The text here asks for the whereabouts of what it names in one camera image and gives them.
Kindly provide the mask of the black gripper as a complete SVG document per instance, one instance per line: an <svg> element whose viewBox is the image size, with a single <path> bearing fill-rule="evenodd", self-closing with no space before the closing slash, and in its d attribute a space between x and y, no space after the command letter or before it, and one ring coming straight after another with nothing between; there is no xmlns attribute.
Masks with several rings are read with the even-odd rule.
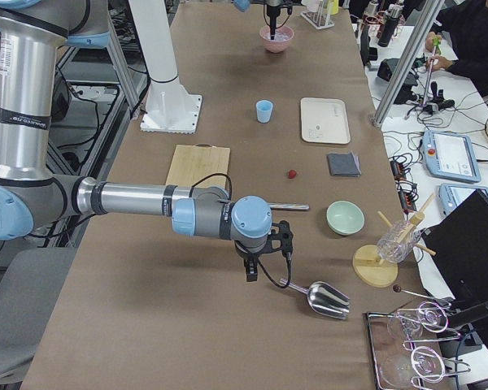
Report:
<svg viewBox="0 0 488 390"><path fill-rule="evenodd" d="M269 17L269 39L274 39L274 19L281 13L282 0L266 0L266 15Z"/></svg>
<svg viewBox="0 0 488 390"><path fill-rule="evenodd" d="M267 245L264 244L259 249L250 249L239 240L234 241L234 245L237 254L243 259L246 270L246 281L257 281L259 256L265 253L268 248Z"/></svg>

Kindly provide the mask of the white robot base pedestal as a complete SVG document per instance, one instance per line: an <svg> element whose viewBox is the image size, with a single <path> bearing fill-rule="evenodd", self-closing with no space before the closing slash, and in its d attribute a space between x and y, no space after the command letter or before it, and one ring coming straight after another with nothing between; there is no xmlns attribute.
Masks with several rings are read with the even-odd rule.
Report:
<svg viewBox="0 0 488 390"><path fill-rule="evenodd" d="M165 2L132 0L129 6L150 77L141 130L195 133L203 98L180 81Z"/></svg>

